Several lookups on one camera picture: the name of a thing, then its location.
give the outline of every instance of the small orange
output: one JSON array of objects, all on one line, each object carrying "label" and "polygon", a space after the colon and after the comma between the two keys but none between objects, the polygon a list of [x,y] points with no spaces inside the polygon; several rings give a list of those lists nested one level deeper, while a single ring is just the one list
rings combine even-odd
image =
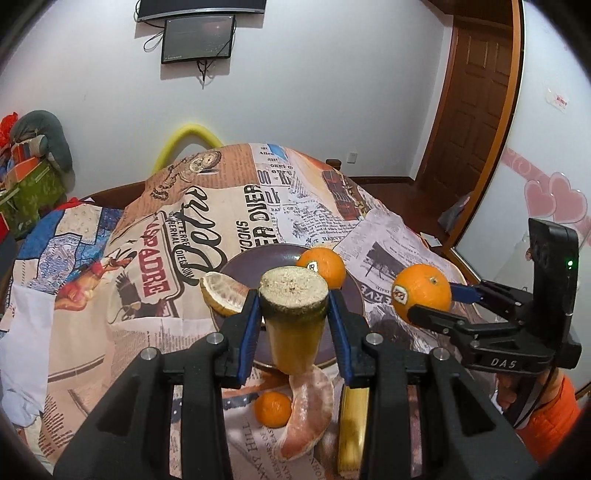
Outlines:
[{"label": "small orange", "polygon": [[392,285],[392,306],[402,320],[412,324],[408,320],[408,309],[413,305],[449,311],[452,288],[438,268],[416,264],[398,274]]},{"label": "small orange", "polygon": [[265,427],[278,429],[291,417],[291,400],[278,392],[265,392],[255,401],[255,417]]},{"label": "small orange", "polygon": [[328,283],[330,290],[341,288],[347,276],[343,259],[338,253],[326,247],[314,247],[306,250],[295,264],[320,274]]}]

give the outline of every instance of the door frame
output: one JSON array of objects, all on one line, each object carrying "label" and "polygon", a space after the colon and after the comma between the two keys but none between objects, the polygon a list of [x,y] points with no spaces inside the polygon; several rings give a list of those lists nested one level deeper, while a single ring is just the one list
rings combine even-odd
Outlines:
[{"label": "door frame", "polygon": [[[472,217],[476,213],[480,201],[484,197],[486,188],[491,181],[492,175],[496,170],[496,166],[499,163],[503,147],[505,146],[505,140],[511,127],[511,121],[515,112],[515,105],[517,104],[517,96],[519,92],[519,84],[521,83],[521,70],[523,67],[523,51],[524,51],[524,20],[523,20],[523,5],[522,0],[511,0],[511,8],[513,13],[513,40],[512,40],[512,51],[511,51],[511,69],[509,71],[509,82],[507,85],[507,94],[505,96],[505,102],[501,110],[501,117],[499,119],[499,126],[496,129],[495,137],[492,141],[491,150],[488,153],[484,167],[476,183],[470,200],[468,201],[464,211],[458,218],[453,230],[450,233],[449,238],[443,245],[442,254],[448,258],[455,266],[457,266],[466,279],[471,283],[477,283],[480,281],[478,275],[472,270],[470,265],[464,261],[464,259],[455,251],[455,246],[458,244],[462,235],[466,231],[468,224],[472,220]],[[444,107],[447,101],[447,95],[449,93],[450,84],[452,81],[452,71],[454,62],[456,59],[456,47],[458,37],[458,27],[456,21],[466,22],[468,20],[465,17],[454,16],[454,26],[452,31],[452,43],[450,46],[450,53],[447,59],[447,70],[445,79],[443,80],[443,88],[441,90],[441,98],[437,107],[437,113],[433,122],[433,128],[431,135],[427,142],[427,147],[421,161],[421,166],[417,174],[416,182],[420,184],[425,175],[427,169],[427,159],[431,155],[433,145],[435,143],[435,137],[441,124],[443,117]],[[484,22],[474,20],[475,23],[488,24],[492,26],[490,22]]]}]

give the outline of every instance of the purple plate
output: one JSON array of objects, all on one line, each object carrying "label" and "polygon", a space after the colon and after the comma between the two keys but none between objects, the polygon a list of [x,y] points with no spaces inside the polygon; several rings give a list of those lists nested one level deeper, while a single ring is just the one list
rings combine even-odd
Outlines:
[{"label": "purple plate", "polygon": [[[221,273],[232,277],[234,280],[238,280],[248,288],[258,288],[263,273],[272,268],[295,265],[300,255],[306,250],[306,247],[291,244],[271,244],[252,248],[232,258],[221,269]],[[347,272],[347,277],[341,290],[347,308],[351,312],[364,315],[361,291],[349,272]],[[216,312],[212,313],[214,323],[220,328],[223,325],[224,317]],[[318,367],[323,368],[332,365],[335,361],[335,348],[333,347],[330,336],[329,324],[326,322],[315,363]],[[255,365],[275,368],[271,358],[269,336],[265,330],[261,330],[259,335],[255,352]]]}]

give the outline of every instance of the orange sleeve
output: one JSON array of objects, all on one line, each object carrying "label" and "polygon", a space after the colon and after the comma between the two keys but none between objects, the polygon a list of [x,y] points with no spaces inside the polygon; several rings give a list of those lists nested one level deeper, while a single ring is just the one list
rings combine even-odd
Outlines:
[{"label": "orange sleeve", "polygon": [[579,416],[573,384],[564,377],[559,394],[550,403],[536,410],[528,424],[517,433],[534,459],[544,463],[562,442]]}]

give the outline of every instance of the television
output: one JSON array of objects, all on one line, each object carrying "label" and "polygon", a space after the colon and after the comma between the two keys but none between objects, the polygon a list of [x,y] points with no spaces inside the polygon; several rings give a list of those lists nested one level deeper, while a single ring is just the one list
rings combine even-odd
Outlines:
[{"label": "television", "polygon": [[141,0],[138,21],[189,14],[265,12],[267,0]]}]

